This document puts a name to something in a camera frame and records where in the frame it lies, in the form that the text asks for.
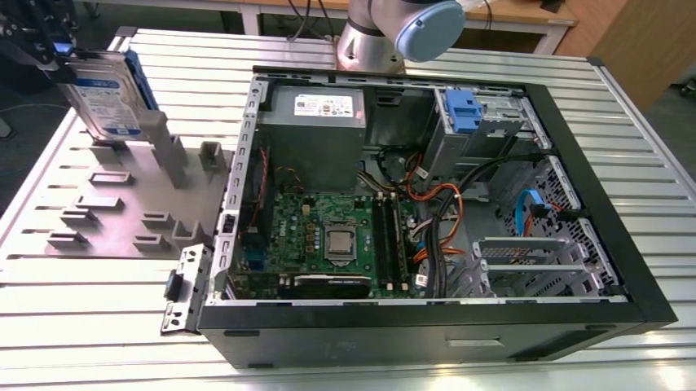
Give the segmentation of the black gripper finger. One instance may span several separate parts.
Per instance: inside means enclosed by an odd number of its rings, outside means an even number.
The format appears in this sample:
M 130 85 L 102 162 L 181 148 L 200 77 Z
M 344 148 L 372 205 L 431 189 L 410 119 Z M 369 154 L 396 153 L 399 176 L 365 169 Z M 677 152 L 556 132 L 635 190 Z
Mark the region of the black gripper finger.
M 9 58 L 21 66 L 33 67 L 48 73 L 48 77 L 69 79 L 65 60 L 76 48 L 74 39 L 68 37 L 11 37 Z

